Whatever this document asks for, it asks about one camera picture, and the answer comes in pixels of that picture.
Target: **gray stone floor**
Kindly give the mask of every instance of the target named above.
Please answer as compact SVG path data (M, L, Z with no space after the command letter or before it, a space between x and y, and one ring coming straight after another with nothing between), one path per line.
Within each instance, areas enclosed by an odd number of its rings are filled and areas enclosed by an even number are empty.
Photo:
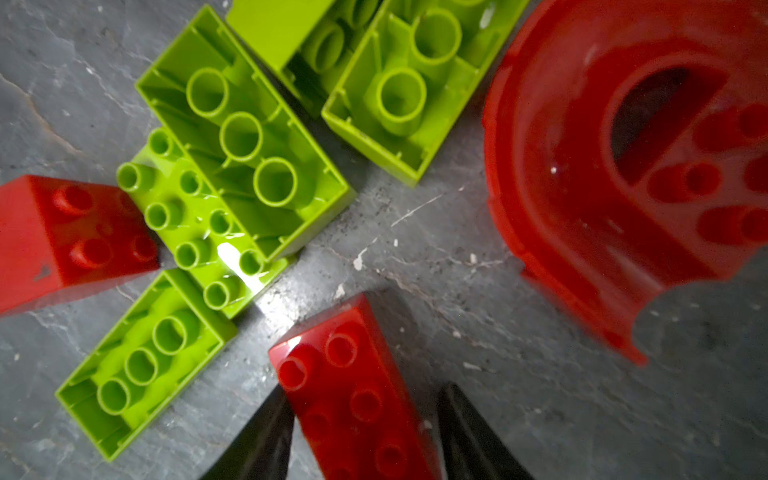
M158 125L133 83L201 3L2 0L0 183L41 174L114 184L115 168ZM196 479L275 385L266 349L297 320L363 290L374 292L422 414L436 424L435 391L456 381L536 478L765 478L768 253L729 283L649 305L634 337L650 364L632 366L524 282L496 233L479 120L489 82L416 189L303 116L358 200L111 464L54 391L154 275L0 321L0 478ZM167 251L163 259L172 266ZM321 478L298 429L290 478Z

